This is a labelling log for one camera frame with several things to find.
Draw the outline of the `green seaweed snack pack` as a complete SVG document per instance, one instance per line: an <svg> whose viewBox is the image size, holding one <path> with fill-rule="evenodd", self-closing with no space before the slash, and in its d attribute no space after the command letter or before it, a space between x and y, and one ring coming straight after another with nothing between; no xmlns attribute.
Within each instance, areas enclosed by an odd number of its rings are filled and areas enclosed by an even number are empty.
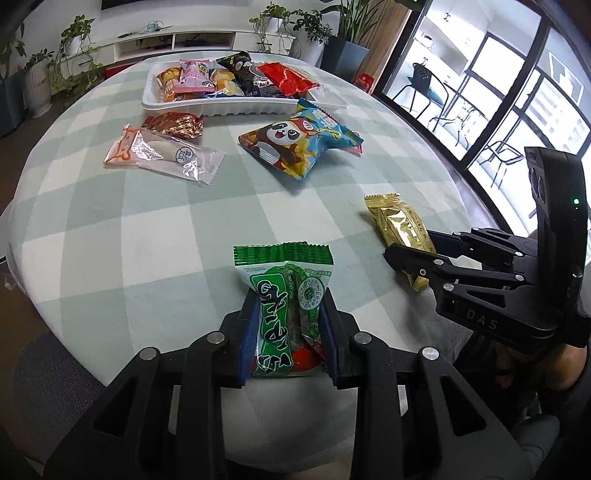
<svg viewBox="0 0 591 480"><path fill-rule="evenodd" d="M255 377L287 377L324 367L318 319L332 278L329 246L308 242L233 249L240 279L259 295Z"/></svg>

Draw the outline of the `gold foil snack pack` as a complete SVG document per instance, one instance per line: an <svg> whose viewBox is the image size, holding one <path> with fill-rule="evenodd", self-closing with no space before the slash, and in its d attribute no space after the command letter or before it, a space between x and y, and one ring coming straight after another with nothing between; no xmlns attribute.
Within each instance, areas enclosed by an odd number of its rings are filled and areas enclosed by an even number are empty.
<svg viewBox="0 0 591 480"><path fill-rule="evenodd" d="M436 254L423 220L399 193L368 195L365 204L387 247L396 244Z"/></svg>

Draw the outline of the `black snack bag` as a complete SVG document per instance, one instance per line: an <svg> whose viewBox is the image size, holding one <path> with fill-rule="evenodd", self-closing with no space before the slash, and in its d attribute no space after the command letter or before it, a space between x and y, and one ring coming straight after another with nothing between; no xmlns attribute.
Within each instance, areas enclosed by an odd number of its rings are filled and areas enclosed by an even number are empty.
<svg viewBox="0 0 591 480"><path fill-rule="evenodd" d="M246 51L218 58L216 63L235 75L235 80L245 96L283 98L280 89L256 67Z"/></svg>

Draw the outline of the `blue Tipo snack pack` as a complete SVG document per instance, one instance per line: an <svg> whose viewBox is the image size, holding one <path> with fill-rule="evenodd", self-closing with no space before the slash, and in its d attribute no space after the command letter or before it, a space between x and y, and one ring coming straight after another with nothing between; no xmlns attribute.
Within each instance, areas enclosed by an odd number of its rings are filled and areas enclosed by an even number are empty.
<svg viewBox="0 0 591 480"><path fill-rule="evenodd" d="M211 72L211 82L214 84L214 91L207 93L207 98L243 97L245 92L235 81L235 74L228 69L214 69Z"/></svg>

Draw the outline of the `red snack bag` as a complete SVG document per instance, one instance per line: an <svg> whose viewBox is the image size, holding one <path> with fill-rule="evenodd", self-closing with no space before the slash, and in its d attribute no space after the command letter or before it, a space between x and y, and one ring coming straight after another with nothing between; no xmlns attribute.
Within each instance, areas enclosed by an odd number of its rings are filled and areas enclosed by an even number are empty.
<svg viewBox="0 0 591 480"><path fill-rule="evenodd" d="M318 82L280 62L259 64L257 68L287 97L304 98L308 92L320 86Z"/></svg>

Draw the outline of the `pink cartoon snack pack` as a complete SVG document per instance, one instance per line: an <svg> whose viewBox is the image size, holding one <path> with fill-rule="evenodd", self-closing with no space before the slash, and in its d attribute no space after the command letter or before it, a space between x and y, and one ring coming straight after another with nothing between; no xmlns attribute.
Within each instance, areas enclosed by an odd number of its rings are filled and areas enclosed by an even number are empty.
<svg viewBox="0 0 591 480"><path fill-rule="evenodd" d="M207 60L179 61L180 74L177 84L173 87L175 93L213 93L214 83L209 78L209 62Z"/></svg>

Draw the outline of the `green checkered tablecloth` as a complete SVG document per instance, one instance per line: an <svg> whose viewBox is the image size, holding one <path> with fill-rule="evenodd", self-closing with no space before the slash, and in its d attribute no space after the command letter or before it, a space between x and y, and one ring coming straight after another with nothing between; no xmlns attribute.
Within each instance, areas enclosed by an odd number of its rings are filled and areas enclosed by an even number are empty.
<svg viewBox="0 0 591 480"><path fill-rule="evenodd" d="M126 125L144 119L149 62L104 81L68 108L32 149L14 197L9 244L29 299L52 333L98 381L109 383L144 347L171 351L238 310L246 286L236 245L306 241L329 246L335 305L389 345L434 346L454 359L469 339L437 315L386 263L365 205L397 192L427 227L465 231L470 220L448 171L398 115L329 74L346 106L335 116L363 152L325 152L307 178L266 167L238 136L263 116L209 118L204 145L224 154L211 185L104 157Z"/></svg>

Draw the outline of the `red patterned cookie pack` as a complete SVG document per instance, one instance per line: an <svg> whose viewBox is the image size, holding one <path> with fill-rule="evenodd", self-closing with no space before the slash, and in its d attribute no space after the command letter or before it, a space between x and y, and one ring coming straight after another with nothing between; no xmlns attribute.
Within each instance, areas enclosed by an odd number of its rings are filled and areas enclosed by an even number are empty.
<svg viewBox="0 0 591 480"><path fill-rule="evenodd" d="M191 113L166 112L148 116L142 127L183 140L195 140L200 139L204 131L204 117Z"/></svg>

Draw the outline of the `white plastic tray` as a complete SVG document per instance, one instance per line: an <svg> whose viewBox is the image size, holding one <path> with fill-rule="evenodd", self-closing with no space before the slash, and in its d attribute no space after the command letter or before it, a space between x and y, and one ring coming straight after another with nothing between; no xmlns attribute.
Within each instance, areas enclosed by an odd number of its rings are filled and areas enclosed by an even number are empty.
<svg viewBox="0 0 591 480"><path fill-rule="evenodd" d="M291 69L300 72L310 79L318 80L318 76L311 69L310 65L303 62L294 63L286 60L280 61ZM293 98L267 98L267 97L220 97L202 98L193 100L162 102L161 88L156 76L169 67L178 65L177 60L158 61L150 64L147 78L141 98L141 106L148 113L163 113L164 111L188 112L197 116L225 116L239 114L282 114L294 113L297 106L297 99ZM315 103L325 111L335 111L349 107L346 99L339 94L337 88L327 83L321 84L322 89L312 91L308 94L308 101Z"/></svg>

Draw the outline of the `black balcony chair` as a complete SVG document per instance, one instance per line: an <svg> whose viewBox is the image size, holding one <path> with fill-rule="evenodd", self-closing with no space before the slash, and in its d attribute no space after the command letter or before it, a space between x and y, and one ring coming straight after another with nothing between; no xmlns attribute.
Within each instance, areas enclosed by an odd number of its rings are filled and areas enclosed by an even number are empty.
<svg viewBox="0 0 591 480"><path fill-rule="evenodd" d="M481 111L424 63L412 63L411 74L392 100L433 134L442 134L442 142L450 141L453 147L468 151L478 137Z"/></svg>

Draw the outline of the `dark blue planter right plant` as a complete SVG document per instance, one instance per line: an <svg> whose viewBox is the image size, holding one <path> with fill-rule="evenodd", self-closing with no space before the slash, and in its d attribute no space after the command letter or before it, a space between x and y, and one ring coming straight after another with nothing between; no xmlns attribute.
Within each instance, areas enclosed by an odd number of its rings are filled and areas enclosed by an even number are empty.
<svg viewBox="0 0 591 480"><path fill-rule="evenodd" d="M337 32L325 44L321 68L352 83L369 52L362 41L378 24L383 1L324 1L324 4L322 15L338 13L339 24Z"/></svg>

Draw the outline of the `white tall planter plant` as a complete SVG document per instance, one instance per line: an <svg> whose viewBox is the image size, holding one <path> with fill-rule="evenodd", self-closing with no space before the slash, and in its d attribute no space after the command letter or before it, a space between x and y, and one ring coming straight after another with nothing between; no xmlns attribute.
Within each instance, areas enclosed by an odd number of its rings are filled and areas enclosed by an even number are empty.
<svg viewBox="0 0 591 480"><path fill-rule="evenodd" d="M290 46L290 57L318 66L322 60L325 44L329 42L332 28L325 23L322 12L297 9L290 15L290 32L294 40Z"/></svg>

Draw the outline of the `right trailing plant on console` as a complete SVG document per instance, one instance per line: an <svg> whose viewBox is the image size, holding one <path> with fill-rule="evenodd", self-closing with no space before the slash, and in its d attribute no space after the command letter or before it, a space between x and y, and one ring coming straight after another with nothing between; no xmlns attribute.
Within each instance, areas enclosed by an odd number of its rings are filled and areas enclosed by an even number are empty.
<svg viewBox="0 0 591 480"><path fill-rule="evenodd" d="M252 26L253 33L257 37L257 52L273 52L270 35L276 35L279 39L280 47L283 47L284 39L288 36L291 14L293 14L293 11L287 9L287 7L270 1L264 7L263 11L249 18L249 24Z"/></svg>

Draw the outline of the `trailing pothos in white pot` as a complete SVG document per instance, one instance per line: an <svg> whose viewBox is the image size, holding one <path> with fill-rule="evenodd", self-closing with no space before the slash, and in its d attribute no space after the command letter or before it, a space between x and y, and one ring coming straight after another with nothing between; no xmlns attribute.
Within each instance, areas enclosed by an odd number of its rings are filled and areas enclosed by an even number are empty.
<svg viewBox="0 0 591 480"><path fill-rule="evenodd" d="M74 103L105 79L105 67L98 60L100 48L91 40L94 19L84 14L74 17L60 36L49 62L49 82L54 93L64 94Z"/></svg>

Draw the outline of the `white ribbed planter plant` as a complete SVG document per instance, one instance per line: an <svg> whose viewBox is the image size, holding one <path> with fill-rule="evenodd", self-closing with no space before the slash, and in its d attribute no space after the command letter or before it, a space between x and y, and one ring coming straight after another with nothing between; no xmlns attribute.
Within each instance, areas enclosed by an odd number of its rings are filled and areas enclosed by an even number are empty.
<svg viewBox="0 0 591 480"><path fill-rule="evenodd" d="M32 118L39 118L51 109L49 67L54 52L47 49L33 54L24 69L24 97Z"/></svg>

